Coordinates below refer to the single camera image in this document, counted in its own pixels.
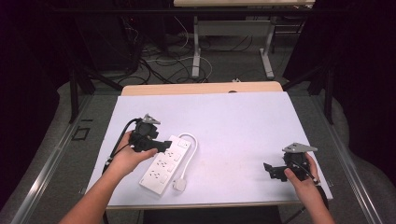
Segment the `black tool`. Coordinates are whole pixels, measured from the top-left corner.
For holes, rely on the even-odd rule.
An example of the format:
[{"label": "black tool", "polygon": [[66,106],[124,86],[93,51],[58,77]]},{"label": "black tool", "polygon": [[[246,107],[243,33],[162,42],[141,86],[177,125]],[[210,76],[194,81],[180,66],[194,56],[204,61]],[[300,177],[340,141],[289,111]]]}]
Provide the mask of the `black tool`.
[{"label": "black tool", "polygon": [[140,152],[157,148],[158,152],[165,152],[172,144],[172,141],[158,142],[153,139],[157,138],[157,127],[154,124],[161,124],[158,120],[147,114],[143,119],[138,119],[136,128],[131,134],[129,145],[134,151]]},{"label": "black tool", "polygon": [[300,180],[305,180],[306,176],[309,175],[311,178],[313,178],[314,182],[317,181],[310,174],[309,162],[305,157],[305,152],[318,151],[317,148],[299,143],[293,143],[282,150],[285,152],[283,161],[285,162],[286,166],[273,167],[272,165],[264,163],[265,171],[270,174],[271,178],[280,179],[282,182],[287,181],[288,178],[286,177],[284,171],[286,168],[290,168]]}]

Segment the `table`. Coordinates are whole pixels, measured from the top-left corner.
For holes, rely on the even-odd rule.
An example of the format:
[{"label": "table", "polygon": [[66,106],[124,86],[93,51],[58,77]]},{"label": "table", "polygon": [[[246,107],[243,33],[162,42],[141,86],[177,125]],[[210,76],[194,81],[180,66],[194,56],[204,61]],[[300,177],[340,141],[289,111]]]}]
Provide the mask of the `table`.
[{"label": "table", "polygon": [[[175,0],[176,7],[274,7],[313,5],[315,0]],[[194,17],[194,59],[192,62],[192,77],[199,76],[201,49],[200,35],[256,35],[266,36],[264,48],[260,49],[265,75],[274,79],[274,72],[268,58],[268,50],[276,25],[276,17],[269,21],[198,21]]]},{"label": "table", "polygon": [[[291,183],[271,179],[262,165],[263,162],[283,165],[281,149],[292,142],[309,145],[288,94],[276,82],[125,87],[108,125],[88,189],[100,177],[125,124],[146,113],[162,122],[158,125],[157,140],[188,132],[200,142],[186,172],[186,190],[179,192],[168,186],[159,196],[139,186],[138,181],[154,160],[151,158],[120,182],[107,209],[299,202]],[[192,150],[174,178],[180,176],[191,153]],[[326,195],[332,199],[320,167],[318,170]]]}]

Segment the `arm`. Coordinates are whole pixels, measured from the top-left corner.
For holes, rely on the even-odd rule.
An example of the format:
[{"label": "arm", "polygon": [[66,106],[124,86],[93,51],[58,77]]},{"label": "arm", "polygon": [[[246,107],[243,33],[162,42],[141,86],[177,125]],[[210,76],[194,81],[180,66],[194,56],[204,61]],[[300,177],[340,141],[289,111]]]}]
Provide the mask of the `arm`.
[{"label": "arm", "polygon": [[[131,132],[126,133],[118,150],[128,144]],[[128,147],[120,151],[105,173],[60,223],[100,223],[114,189],[141,162],[157,153],[157,149],[135,152]]]},{"label": "arm", "polygon": [[[310,164],[311,174],[317,179],[318,168],[314,160],[308,153],[305,153],[306,158]],[[291,184],[294,186],[297,196],[300,201],[308,210],[309,215],[312,218],[313,223],[335,223],[332,219],[332,215],[326,208],[314,181],[311,178],[307,178],[304,181],[300,181],[291,169],[285,170],[285,175]]]}]

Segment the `white power strip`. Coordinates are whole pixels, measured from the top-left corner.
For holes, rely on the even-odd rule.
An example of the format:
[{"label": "white power strip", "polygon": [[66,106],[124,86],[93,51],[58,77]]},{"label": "white power strip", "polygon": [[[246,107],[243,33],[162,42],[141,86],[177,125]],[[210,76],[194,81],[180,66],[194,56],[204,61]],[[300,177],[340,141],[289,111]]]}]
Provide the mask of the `white power strip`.
[{"label": "white power strip", "polygon": [[157,194],[163,194],[177,167],[191,146],[191,142],[171,136],[172,145],[164,153],[158,153],[139,184]]}]

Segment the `hand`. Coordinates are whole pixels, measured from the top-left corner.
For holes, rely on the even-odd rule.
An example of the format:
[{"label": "hand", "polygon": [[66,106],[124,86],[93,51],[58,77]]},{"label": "hand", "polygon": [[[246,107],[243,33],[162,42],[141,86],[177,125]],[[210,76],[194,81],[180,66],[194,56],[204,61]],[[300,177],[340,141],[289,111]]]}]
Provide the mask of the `hand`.
[{"label": "hand", "polygon": [[114,172],[116,175],[119,175],[120,178],[131,173],[141,161],[153,157],[158,152],[157,148],[135,152],[128,145],[131,133],[132,132],[128,132],[122,137],[117,149],[117,152],[120,152],[117,153],[113,162],[110,163],[107,169],[109,172]]},{"label": "hand", "polygon": [[[309,169],[311,174],[319,181],[318,168],[317,165],[315,164],[315,161],[308,153],[305,153],[305,156],[310,164]],[[314,181],[310,177],[307,177],[306,180],[304,181],[300,181],[300,179],[289,168],[285,169],[285,175],[288,178],[288,180],[291,182],[291,184],[294,186],[297,193],[297,197],[300,199],[300,201],[304,204],[305,207],[308,208],[311,205],[314,206],[315,204],[322,203],[320,193],[318,192],[318,189],[315,186]]]}]

